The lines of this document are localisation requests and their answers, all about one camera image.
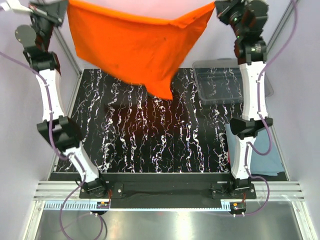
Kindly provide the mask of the left aluminium corner post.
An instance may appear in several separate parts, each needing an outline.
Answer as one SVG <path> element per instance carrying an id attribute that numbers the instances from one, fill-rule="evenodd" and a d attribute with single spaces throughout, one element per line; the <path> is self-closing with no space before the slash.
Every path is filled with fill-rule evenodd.
<path id="1" fill-rule="evenodd" d="M 70 48 L 68 47 L 67 42 L 66 42 L 65 38 L 63 37 L 61 31 L 58 28 L 55 27 L 53 29 L 53 32 L 54 32 L 54 35 L 55 35 L 60 47 L 62 48 L 63 52 L 65 53 L 65 55 L 66 55 L 66 57 L 68 59 L 68 61 L 70 62 L 73 70 L 77 73 L 78 76 L 80 76 L 81 73 L 82 73 L 82 70 L 79 67 L 75 57 L 73 56 Z"/>

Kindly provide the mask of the orange t shirt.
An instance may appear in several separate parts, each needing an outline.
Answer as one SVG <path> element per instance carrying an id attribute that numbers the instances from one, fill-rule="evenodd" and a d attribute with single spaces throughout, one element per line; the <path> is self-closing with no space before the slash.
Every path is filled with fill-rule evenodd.
<path id="1" fill-rule="evenodd" d="M 205 31 L 211 2 L 173 20 L 144 17 L 81 0 L 67 7 L 77 56 L 153 96 L 171 100 L 171 81 Z"/>

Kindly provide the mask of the folded light blue t shirt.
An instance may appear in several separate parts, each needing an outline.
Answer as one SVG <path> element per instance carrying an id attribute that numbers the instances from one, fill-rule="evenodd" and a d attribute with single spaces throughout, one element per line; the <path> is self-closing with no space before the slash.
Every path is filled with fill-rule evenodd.
<path id="1" fill-rule="evenodd" d="M 236 150 L 236 136 L 232 134 L 230 124 L 225 124 L 226 140 L 228 145 L 228 161 L 232 167 Z M 271 151 L 267 155 L 259 155 L 254 150 L 251 154 L 250 172 L 252 175 L 277 176 L 284 171 L 280 154 L 272 140 Z M 254 147 L 261 153 L 269 149 L 270 140 L 266 129 L 258 132 Z"/>

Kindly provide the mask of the right aluminium corner post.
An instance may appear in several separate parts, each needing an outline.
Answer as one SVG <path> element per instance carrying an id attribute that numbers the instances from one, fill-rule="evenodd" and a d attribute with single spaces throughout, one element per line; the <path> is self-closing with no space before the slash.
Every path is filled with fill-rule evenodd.
<path id="1" fill-rule="evenodd" d="M 284 13 L 282 14 L 275 30 L 273 31 L 270 40 L 267 43 L 267 54 L 269 54 L 269 52 L 272 50 L 273 46 L 276 43 L 276 40 L 278 39 L 278 37 L 281 35 L 284 27 L 286 26 L 287 22 L 289 21 L 291 15 L 294 12 L 294 4 L 296 6 L 298 6 L 300 0 L 294 0 L 292 3 L 292 0 L 290 1 L 290 3 L 287 5 Z"/>

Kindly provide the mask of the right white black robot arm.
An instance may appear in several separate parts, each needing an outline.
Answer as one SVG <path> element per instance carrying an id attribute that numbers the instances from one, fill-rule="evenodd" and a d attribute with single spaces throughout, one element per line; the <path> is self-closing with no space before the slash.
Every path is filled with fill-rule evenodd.
<path id="1" fill-rule="evenodd" d="M 217 18 L 231 26 L 236 40 L 234 53 L 241 72 L 243 111 L 230 121 L 235 136 L 235 152 L 231 157 L 231 180 L 227 193 L 242 198 L 251 191 L 251 159 L 258 133 L 268 130 L 273 119 L 268 116 L 265 100 L 267 45 L 262 37 L 269 6 L 264 0 L 217 0 Z"/>

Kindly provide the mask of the aluminium corner post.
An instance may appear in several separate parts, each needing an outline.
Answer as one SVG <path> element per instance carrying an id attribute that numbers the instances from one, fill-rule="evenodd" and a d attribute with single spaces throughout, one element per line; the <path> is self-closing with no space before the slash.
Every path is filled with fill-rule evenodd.
<path id="1" fill-rule="evenodd" d="M 63 52 L 65 53 L 65 55 L 66 55 L 66 57 L 68 59 L 68 61 L 70 62 L 73 70 L 77 73 L 78 76 L 80 76 L 81 73 L 82 73 L 82 70 L 79 67 L 75 57 L 73 56 L 70 48 L 68 47 L 67 42 L 66 42 L 65 38 L 63 37 L 61 31 L 58 28 L 55 27 L 53 29 L 53 32 L 54 32 L 54 35 L 55 35 L 60 47 L 62 48 Z"/>
<path id="2" fill-rule="evenodd" d="M 289 21 L 291 15 L 294 12 L 294 4 L 296 6 L 298 6 L 300 0 L 294 0 L 292 3 L 292 0 L 290 1 L 290 3 L 287 5 L 284 13 L 282 14 L 275 30 L 273 31 L 270 40 L 267 43 L 267 54 L 269 54 L 269 52 L 272 50 L 273 46 L 276 43 L 276 40 L 278 39 L 278 37 L 281 35 L 284 27 L 286 26 L 287 22 Z"/>

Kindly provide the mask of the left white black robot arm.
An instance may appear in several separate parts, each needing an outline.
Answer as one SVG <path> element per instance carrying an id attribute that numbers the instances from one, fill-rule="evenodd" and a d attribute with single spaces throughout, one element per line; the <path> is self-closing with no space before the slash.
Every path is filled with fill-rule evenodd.
<path id="1" fill-rule="evenodd" d="M 67 116 L 63 108 L 60 82 L 61 65 L 55 52 L 49 51 L 53 30 L 63 24 L 68 1 L 51 3 L 30 2 L 23 6 L 17 0 L 14 11 L 27 14 L 29 25 L 15 30 L 23 46 L 27 67 L 35 74 L 40 86 L 43 116 L 37 124 L 41 136 L 51 145 L 60 160 L 70 161 L 80 175 L 78 184 L 83 192 L 94 198 L 111 195 L 111 189 L 83 146 L 80 127 Z"/>

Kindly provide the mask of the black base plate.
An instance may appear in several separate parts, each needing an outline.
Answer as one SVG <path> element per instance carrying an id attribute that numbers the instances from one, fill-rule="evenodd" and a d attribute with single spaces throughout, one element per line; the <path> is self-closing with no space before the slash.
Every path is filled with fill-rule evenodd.
<path id="1" fill-rule="evenodd" d="M 101 174 L 99 178 L 80 185 L 82 198 L 125 199 L 129 197 L 200 197 L 204 199 L 256 198 L 251 179 L 235 179 L 229 173 L 135 173 L 125 176 Z"/>

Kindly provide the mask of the clear plastic bin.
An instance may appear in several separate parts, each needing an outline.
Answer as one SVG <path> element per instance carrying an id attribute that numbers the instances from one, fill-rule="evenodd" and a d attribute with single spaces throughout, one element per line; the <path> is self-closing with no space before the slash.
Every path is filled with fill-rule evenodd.
<path id="1" fill-rule="evenodd" d="M 236 58 L 199 60 L 192 64 L 200 102 L 205 106 L 238 104 L 243 99 L 243 79 Z"/>

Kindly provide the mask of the aluminium frame rail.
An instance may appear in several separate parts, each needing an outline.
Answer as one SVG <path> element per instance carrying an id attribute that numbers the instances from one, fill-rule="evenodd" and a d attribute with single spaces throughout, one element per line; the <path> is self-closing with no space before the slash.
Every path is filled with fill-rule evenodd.
<path id="1" fill-rule="evenodd" d="M 251 187 L 245 190 L 228 190 L 227 183 L 218 181 L 210 182 L 107 182 L 111 189 L 112 199 L 124 199 L 131 196 L 152 197 L 205 197 L 217 200 L 242 200 L 264 201 L 267 199 L 268 189 L 264 182 L 254 181 Z M 304 196 L 298 182 L 271 181 L 269 186 L 269 201 L 304 201 Z M 71 181 L 41 181 L 35 191 L 35 200 L 62 200 L 67 197 L 78 185 Z M 71 199 L 106 198 L 105 196 L 90 195 L 85 190 L 77 190 Z"/>

